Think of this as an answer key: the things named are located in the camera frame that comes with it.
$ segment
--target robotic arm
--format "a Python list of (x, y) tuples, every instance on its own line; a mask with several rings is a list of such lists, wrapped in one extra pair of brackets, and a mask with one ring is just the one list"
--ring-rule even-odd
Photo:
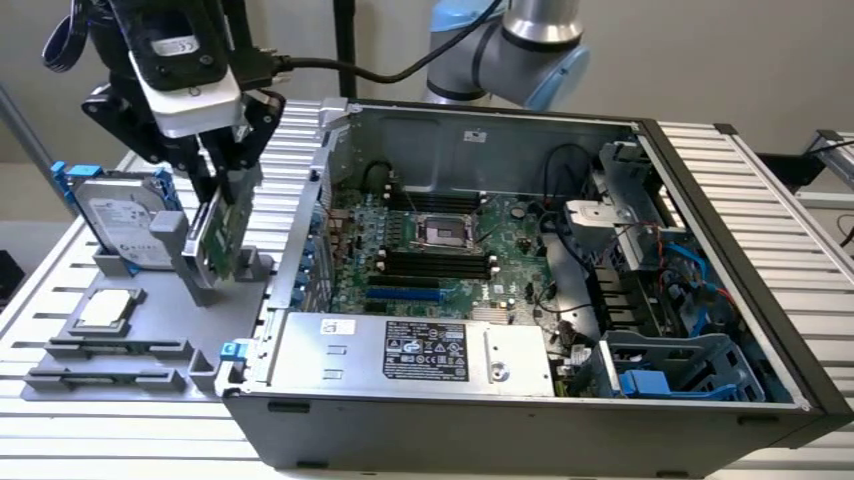
[(245, 1), (72, 0), (44, 48), (51, 70), (74, 67), (87, 37), (110, 82), (84, 113), (147, 161), (186, 173), (201, 202), (219, 189), (233, 204), (234, 173), (258, 164), (285, 109), (278, 93), (247, 93), (273, 84), (278, 60), (253, 45)]
[[(486, 0), (442, 0), (431, 45), (443, 44), (486, 9)], [(430, 65), (426, 101), (478, 104), (491, 94), (529, 110), (549, 110), (588, 69), (578, 0), (513, 0)]]

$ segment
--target sticker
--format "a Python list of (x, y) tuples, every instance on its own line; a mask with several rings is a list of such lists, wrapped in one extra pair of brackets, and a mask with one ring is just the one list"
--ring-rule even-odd
[(486, 143), (486, 132), (466, 130), (463, 133), (463, 142)]
[(173, 268), (163, 242), (149, 232), (151, 215), (143, 205), (130, 200), (94, 198), (90, 207), (107, 234), (106, 241), (122, 258), (143, 268)]
[(386, 322), (383, 374), (395, 380), (467, 382), (466, 326)]
[(321, 335), (355, 335), (357, 321), (353, 318), (325, 318)]
[(199, 40), (197, 40), (195, 35), (165, 38), (163, 40), (154, 40), (151, 48), (162, 57), (174, 57), (199, 50)]

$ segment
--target light blue robot joint cap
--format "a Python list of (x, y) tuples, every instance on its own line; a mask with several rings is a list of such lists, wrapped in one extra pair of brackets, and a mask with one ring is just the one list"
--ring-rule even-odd
[(576, 91), (590, 65), (590, 49), (580, 45), (549, 72), (542, 83), (525, 101), (529, 110), (545, 111)]
[[(458, 28), (465, 28), (473, 24), (483, 11), (490, 7), (493, 0), (441, 0), (433, 7), (431, 32), (449, 32)], [(490, 15), (490, 19), (502, 15), (507, 10), (507, 1)]]

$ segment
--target white label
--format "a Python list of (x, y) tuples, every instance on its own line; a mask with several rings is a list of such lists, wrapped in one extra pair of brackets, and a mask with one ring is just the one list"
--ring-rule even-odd
[(151, 48), (162, 57), (174, 57), (185, 55), (199, 50), (199, 40), (195, 35), (186, 37), (165, 38), (151, 42)]
[(149, 232), (151, 215), (130, 200), (94, 198), (90, 207), (119, 255), (143, 268), (171, 268), (170, 254)]
[(321, 335), (355, 335), (357, 321), (351, 318), (325, 318), (321, 322)]
[(466, 130), (463, 133), (463, 142), (486, 143), (486, 132)]

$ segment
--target white wall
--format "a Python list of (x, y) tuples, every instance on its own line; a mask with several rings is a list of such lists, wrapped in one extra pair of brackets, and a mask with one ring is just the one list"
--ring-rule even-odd
[[(259, 45), (334, 56), (331, 0), (249, 0)], [(426, 53), (431, 0), (358, 0), (359, 63), (393, 73)], [(40, 65), (66, 0), (0, 0), (0, 80), (55, 158), (109, 164), (125, 148), (80, 113), (106, 80), (92, 47), (78, 67)], [(800, 150), (817, 128), (854, 130), (850, 0), (585, 0), (594, 61), (568, 111), (728, 122), (756, 148)], [(423, 74), (361, 83), (366, 97), (417, 100)], [(293, 98), (335, 95), (333, 72), (297, 72)]]
[(80, 111), (107, 80), (95, 49), (87, 48), (70, 72), (42, 66), (42, 48), (68, 5), (67, 0), (0, 0), (0, 81), (55, 160), (115, 165), (127, 149)]

